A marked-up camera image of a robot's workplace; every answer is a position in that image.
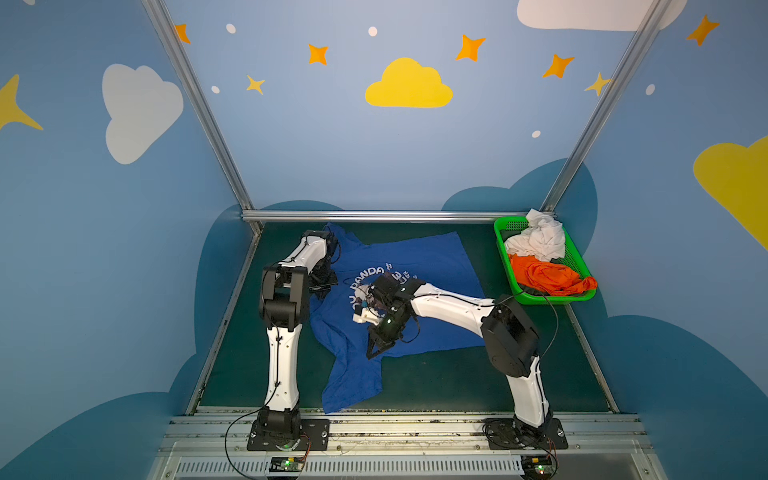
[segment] orange cloth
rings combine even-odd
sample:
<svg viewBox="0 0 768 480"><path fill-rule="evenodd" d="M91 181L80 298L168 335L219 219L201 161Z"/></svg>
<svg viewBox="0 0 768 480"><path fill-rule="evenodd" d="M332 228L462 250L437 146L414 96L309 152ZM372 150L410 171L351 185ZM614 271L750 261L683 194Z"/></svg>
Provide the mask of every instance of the orange cloth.
<svg viewBox="0 0 768 480"><path fill-rule="evenodd" d="M552 296L578 295L598 288L598 281L592 276L582 280L567 265L541 262L533 256L509 255L509 261L518 283Z"/></svg>

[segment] white cloth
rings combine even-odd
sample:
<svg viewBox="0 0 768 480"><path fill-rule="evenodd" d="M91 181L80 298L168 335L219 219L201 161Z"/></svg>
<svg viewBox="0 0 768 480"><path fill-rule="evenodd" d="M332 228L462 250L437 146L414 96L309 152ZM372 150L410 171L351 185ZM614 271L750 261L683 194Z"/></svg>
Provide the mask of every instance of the white cloth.
<svg viewBox="0 0 768 480"><path fill-rule="evenodd" d="M525 216L529 227L504 242L507 253L520 257L536 256L542 262L565 257L563 224L550 215L531 209Z"/></svg>

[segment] painted wall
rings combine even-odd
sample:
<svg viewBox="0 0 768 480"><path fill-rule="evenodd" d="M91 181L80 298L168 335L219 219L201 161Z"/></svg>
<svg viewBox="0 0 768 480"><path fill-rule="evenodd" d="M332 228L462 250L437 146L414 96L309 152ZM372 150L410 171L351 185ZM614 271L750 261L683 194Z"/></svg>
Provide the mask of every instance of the painted wall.
<svg viewBox="0 0 768 480"><path fill-rule="evenodd" d="M670 480L768 467L766 18L690 0L557 208L601 285L574 309Z"/></svg>
<svg viewBox="0 0 768 480"><path fill-rule="evenodd" d="M167 0L254 205L346 210L538 207L649 4Z"/></svg>
<svg viewBox="0 0 768 480"><path fill-rule="evenodd" d="M144 478L251 234L140 0L0 6L0 478Z"/></svg>

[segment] clothing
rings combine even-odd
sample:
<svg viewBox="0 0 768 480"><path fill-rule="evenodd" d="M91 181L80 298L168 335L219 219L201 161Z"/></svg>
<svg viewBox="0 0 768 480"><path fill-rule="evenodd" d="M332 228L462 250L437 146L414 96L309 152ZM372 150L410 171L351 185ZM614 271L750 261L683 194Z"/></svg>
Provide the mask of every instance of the clothing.
<svg viewBox="0 0 768 480"><path fill-rule="evenodd" d="M528 228L504 242L507 253L527 257L534 255L542 262L565 257L563 224L536 210L525 216Z"/></svg>
<svg viewBox="0 0 768 480"><path fill-rule="evenodd" d="M480 281L456 232L394 243L365 245L352 233L328 223L339 239L341 254L333 264L339 284L321 302L310 300L310 325L315 337L336 356L328 385L323 390L323 409L335 412L369 399L382 391L381 360L384 356L449 350L485 345L483 339L460 326L419 317L419 328L408 321L403 338L372 360L366 358L368 323L352 321L355 288L369 284L384 272L404 283L418 277L456 293L482 298Z"/></svg>
<svg viewBox="0 0 768 480"><path fill-rule="evenodd" d="M510 255L509 261L512 262L512 272L519 284L552 296L579 295L598 288L598 282L592 276L582 280L567 265L541 262L533 256Z"/></svg>

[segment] white cloud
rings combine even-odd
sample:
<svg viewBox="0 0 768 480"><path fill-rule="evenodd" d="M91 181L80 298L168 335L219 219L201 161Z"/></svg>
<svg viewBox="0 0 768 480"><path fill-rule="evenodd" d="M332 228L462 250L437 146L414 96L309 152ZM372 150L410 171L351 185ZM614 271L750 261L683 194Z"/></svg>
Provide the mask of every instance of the white cloud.
<svg viewBox="0 0 768 480"><path fill-rule="evenodd" d="M672 0L661 27L674 22L687 0ZM635 31L653 0L520 0L518 18L532 28Z"/></svg>
<svg viewBox="0 0 768 480"><path fill-rule="evenodd" d="M123 165L138 160L184 109L179 87L163 81L147 66L134 70L110 65L104 71L101 91L112 117L107 126L107 148Z"/></svg>

